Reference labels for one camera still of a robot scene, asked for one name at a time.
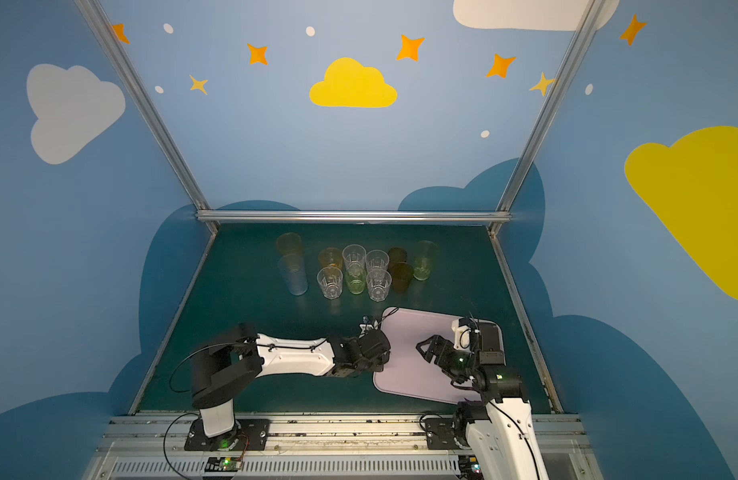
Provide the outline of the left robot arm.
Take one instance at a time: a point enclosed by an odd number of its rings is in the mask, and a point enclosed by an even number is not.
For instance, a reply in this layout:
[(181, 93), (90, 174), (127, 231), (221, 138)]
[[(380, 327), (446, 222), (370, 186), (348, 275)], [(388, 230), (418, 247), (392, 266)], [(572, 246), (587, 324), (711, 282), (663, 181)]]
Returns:
[(387, 336), (373, 326), (356, 337), (292, 340), (239, 324), (189, 355), (192, 406), (199, 412), (204, 436), (219, 439), (237, 429), (234, 398), (253, 380), (272, 375), (343, 378), (381, 372), (390, 353)]

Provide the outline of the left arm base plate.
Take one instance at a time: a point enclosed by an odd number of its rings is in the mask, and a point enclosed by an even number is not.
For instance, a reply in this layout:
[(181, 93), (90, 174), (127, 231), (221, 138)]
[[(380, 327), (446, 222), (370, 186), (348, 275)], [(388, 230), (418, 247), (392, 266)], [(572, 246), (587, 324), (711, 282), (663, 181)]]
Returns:
[(185, 451), (262, 451), (265, 449), (270, 421), (267, 419), (236, 419), (225, 433), (210, 437), (201, 418), (192, 422), (184, 444)]

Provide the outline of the clear faceted glass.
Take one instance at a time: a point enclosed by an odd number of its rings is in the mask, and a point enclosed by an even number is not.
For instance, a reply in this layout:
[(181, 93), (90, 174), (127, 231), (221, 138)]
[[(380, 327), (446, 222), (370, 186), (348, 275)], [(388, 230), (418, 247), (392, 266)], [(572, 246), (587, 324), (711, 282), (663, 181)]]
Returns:
[(322, 268), (317, 274), (317, 282), (326, 299), (335, 300), (342, 295), (343, 273), (340, 268), (334, 265)]
[(367, 292), (374, 302), (386, 300), (392, 285), (392, 276), (382, 268), (372, 268), (366, 275)]

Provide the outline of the lilac plastic tray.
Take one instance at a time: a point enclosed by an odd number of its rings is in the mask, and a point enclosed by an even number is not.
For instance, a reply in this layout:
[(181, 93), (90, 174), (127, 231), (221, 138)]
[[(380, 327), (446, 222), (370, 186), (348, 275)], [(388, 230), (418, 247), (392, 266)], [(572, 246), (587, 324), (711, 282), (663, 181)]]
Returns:
[[(454, 383), (438, 364), (427, 363), (416, 344), (432, 335), (441, 335), (453, 345), (451, 324), (463, 317), (405, 308), (387, 308), (381, 331), (391, 345), (390, 360), (374, 375), (374, 385), (383, 393), (422, 400), (456, 404), (463, 400), (495, 400), (520, 397), (515, 375), (504, 365), (484, 367), (464, 383)], [(500, 328), (497, 324), (474, 319), (478, 328)]]

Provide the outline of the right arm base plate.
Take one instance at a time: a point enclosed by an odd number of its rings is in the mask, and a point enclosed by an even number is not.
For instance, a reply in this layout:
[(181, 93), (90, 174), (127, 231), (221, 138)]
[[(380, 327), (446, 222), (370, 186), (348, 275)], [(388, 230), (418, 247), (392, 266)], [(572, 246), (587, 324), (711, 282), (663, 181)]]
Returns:
[(423, 417), (420, 425), (429, 450), (464, 450), (467, 446), (455, 429), (455, 422), (452, 418)]

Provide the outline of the dark amber dimpled glass front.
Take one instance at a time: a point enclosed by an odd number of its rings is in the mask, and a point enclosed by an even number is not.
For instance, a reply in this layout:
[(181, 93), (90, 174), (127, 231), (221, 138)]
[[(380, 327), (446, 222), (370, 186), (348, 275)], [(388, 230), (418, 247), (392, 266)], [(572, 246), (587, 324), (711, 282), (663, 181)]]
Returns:
[(390, 269), (389, 273), (392, 278), (392, 288), (398, 294), (405, 293), (411, 284), (413, 279), (414, 269), (411, 265), (405, 262), (395, 263)]

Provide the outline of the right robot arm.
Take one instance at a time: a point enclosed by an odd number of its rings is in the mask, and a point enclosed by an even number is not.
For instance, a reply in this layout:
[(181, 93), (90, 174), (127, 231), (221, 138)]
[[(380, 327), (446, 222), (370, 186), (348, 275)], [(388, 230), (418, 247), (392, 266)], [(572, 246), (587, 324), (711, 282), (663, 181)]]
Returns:
[(499, 327), (460, 326), (451, 340), (433, 335), (415, 349), (452, 387), (479, 396), (457, 404), (452, 435), (473, 452), (483, 478), (548, 477), (531, 404), (519, 373), (507, 365)]

